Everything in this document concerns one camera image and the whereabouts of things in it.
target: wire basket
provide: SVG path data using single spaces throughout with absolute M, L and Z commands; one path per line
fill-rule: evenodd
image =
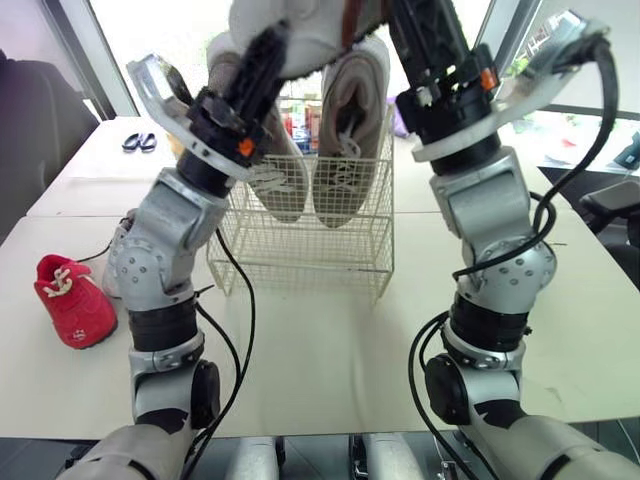
M 336 163 L 344 159 L 315 156 L 300 157 L 307 171 L 306 198 L 268 202 L 262 197 L 263 202 L 251 182 L 238 183 L 231 190 L 230 208 L 220 230 L 255 287 L 348 288 L 373 299 L 383 294 L 394 269 L 392 120 L 390 107 L 377 158 L 349 159 L 350 174 L 364 185 L 360 191 L 326 188 L 323 179 L 335 176 Z M 266 161 L 283 170 L 293 169 L 293 160 L 300 159 L 271 156 Z M 302 177 L 299 169 L 287 174 Z M 216 284 L 227 295 L 235 286 L 244 287 L 215 237 L 207 245 L 207 261 Z

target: white wire rack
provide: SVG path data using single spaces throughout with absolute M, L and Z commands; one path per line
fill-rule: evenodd
M 392 119 L 389 108 L 377 158 L 267 157 L 232 189 L 220 230 L 254 286 L 382 295 L 394 269 Z M 227 295 L 244 286 L 215 237 L 207 261 Z

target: glass window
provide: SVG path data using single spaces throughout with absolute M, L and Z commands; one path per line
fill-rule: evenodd
M 206 48 L 211 39 L 228 29 L 232 0 L 91 0 L 111 52 L 120 68 L 140 112 L 144 107 L 126 73 L 126 64 L 148 53 L 157 53 L 183 75 L 195 95 L 207 82 Z M 473 45 L 490 0 L 455 0 L 465 37 Z M 377 34 L 385 41 L 391 56 L 389 96 L 408 88 L 402 65 L 383 26 Z M 284 97 L 317 97 L 321 93 L 321 75 L 290 82 Z

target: white sneaker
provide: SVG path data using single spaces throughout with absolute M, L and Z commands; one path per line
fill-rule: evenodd
M 375 36 L 324 71 L 313 205 L 330 228 L 347 223 L 367 198 L 376 174 L 373 159 L 379 154 L 388 84 L 389 52 Z
M 384 20 L 388 0 L 234 0 L 229 28 L 240 48 L 287 20 L 291 38 L 281 77 L 304 77 L 335 60 Z
M 222 93 L 233 80 L 240 55 L 229 32 L 214 38 L 207 47 L 209 88 Z M 289 136 L 277 107 L 273 107 L 263 123 L 268 137 L 260 149 L 273 158 L 251 167 L 249 185 L 267 210 L 279 221 L 292 223 L 300 218 L 309 192 L 307 168 L 302 152 Z

